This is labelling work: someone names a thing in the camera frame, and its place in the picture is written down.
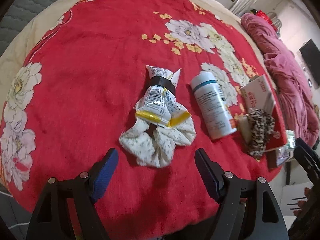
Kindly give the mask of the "person's hand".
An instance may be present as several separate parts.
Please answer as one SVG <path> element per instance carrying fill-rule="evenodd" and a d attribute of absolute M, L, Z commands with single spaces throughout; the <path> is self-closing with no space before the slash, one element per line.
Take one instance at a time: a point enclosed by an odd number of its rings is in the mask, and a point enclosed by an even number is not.
<path fill-rule="evenodd" d="M 304 194 L 307 200 L 310 198 L 311 192 L 312 192 L 311 189 L 308 187 L 304 189 Z M 302 209 L 305 204 L 306 204 L 305 200 L 298 201 L 298 209 L 293 211 L 293 215 L 298 217 L 302 213 Z"/>

